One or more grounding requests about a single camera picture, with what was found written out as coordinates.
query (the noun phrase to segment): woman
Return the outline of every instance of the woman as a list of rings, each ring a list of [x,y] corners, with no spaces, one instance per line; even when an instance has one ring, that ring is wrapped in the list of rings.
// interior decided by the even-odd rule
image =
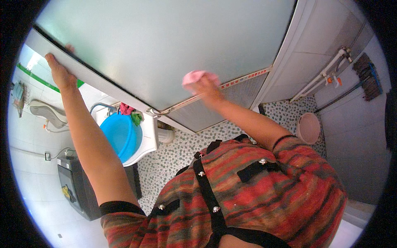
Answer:
[[[212,142],[165,185],[146,216],[76,77],[52,54],[45,58],[109,247],[326,247],[332,241],[347,199],[334,169],[274,121],[225,100],[206,77],[194,85],[206,106],[257,145],[246,135]]]

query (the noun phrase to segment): green stripe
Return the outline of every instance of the green stripe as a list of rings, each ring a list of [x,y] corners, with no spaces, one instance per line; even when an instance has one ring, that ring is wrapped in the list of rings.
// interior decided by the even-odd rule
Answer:
[[[51,88],[51,89],[53,89],[53,90],[56,91],[56,92],[60,92],[59,89],[58,89],[57,87],[55,87],[54,85],[52,85],[52,84],[46,82],[45,80],[41,79],[41,78],[38,77],[36,74],[34,74],[33,72],[31,72],[31,71],[28,70],[27,68],[23,67],[23,66],[21,65],[21,63],[18,63],[18,64],[17,64],[17,67],[18,67],[19,69],[21,69],[24,73],[26,73],[27,75],[29,75],[31,78],[33,78],[33,79],[35,79],[36,81],[38,81],[38,82],[44,84],[44,85],[47,86],[48,88]],[[78,87],[78,88],[80,88],[80,86],[83,85],[83,84],[84,84],[83,81],[77,80],[77,87]]]

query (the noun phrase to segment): frosted glass shower door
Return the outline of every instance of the frosted glass shower door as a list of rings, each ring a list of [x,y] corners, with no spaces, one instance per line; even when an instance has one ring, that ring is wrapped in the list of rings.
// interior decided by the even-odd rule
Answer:
[[[271,66],[294,4],[51,0],[37,25],[61,45],[73,44],[79,59],[161,111],[191,97],[181,80],[192,70],[212,71],[227,82]]]

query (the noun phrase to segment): blue plastic basin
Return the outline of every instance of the blue plastic basin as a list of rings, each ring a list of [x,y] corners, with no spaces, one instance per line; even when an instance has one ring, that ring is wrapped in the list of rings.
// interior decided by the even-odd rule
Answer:
[[[138,150],[142,142],[142,129],[132,123],[131,116],[112,114],[102,122],[100,128],[122,163]]]

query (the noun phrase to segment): pink cloth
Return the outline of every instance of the pink cloth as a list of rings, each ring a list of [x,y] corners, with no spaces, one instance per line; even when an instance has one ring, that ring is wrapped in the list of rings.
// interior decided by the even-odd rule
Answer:
[[[135,108],[133,108],[133,107],[131,107],[131,106],[128,106],[128,105],[126,105],[125,103],[121,103],[120,104],[120,113],[122,114],[122,115],[130,115],[131,114],[131,112],[134,110]]]
[[[191,84],[198,82],[204,75],[206,75],[209,80],[214,81],[216,86],[219,86],[221,84],[221,82],[218,79],[218,75],[216,75],[215,73],[212,73],[209,71],[195,70],[195,71],[189,72],[188,74],[186,74],[183,77],[183,80],[182,80],[183,88],[192,92],[192,94],[195,95],[196,92],[193,90],[193,87],[191,86]]]

